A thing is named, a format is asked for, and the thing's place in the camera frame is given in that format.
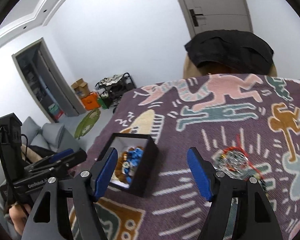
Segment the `person left hand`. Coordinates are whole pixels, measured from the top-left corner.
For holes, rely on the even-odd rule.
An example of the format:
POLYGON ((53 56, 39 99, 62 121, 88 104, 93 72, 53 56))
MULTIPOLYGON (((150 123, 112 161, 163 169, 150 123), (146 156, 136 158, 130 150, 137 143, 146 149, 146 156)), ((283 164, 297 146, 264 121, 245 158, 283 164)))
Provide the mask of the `person left hand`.
POLYGON ((24 213, 19 204, 14 204, 11 206, 9 209, 9 215, 16 232, 19 235, 22 235, 27 221, 27 215, 24 213))

